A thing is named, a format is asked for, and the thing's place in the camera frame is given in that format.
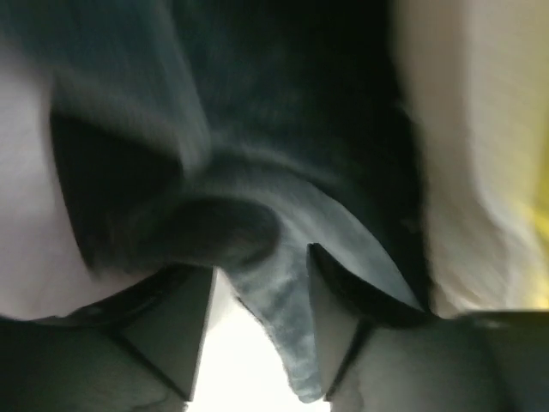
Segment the white pillow yellow edge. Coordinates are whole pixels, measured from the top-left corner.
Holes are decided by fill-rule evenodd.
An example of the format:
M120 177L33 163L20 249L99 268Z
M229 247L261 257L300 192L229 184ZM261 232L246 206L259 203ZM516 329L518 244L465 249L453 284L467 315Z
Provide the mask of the white pillow yellow edge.
M548 4L398 1L435 311L548 307Z

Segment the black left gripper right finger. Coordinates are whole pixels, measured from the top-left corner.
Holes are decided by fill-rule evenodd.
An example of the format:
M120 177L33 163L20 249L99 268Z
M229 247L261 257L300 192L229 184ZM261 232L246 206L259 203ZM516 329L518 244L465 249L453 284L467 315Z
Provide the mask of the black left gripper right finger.
M547 410L546 312L438 318L376 290L319 245L307 264L333 411Z

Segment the grey plush pillowcase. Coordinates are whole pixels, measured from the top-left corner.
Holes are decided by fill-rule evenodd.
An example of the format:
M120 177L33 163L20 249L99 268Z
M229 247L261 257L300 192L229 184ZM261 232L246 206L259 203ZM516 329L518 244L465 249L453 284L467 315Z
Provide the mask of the grey plush pillowcase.
M176 161L155 195L89 220L95 275L223 269L298 399L322 395L307 254L424 309L430 285L391 1L4 1L1 43L45 88L39 129Z

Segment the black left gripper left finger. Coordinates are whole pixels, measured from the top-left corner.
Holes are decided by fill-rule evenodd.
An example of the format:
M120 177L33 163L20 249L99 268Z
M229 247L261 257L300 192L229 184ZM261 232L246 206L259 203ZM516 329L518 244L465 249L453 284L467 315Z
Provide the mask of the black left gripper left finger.
M4 411L183 411L214 273L170 268L68 318L1 322Z

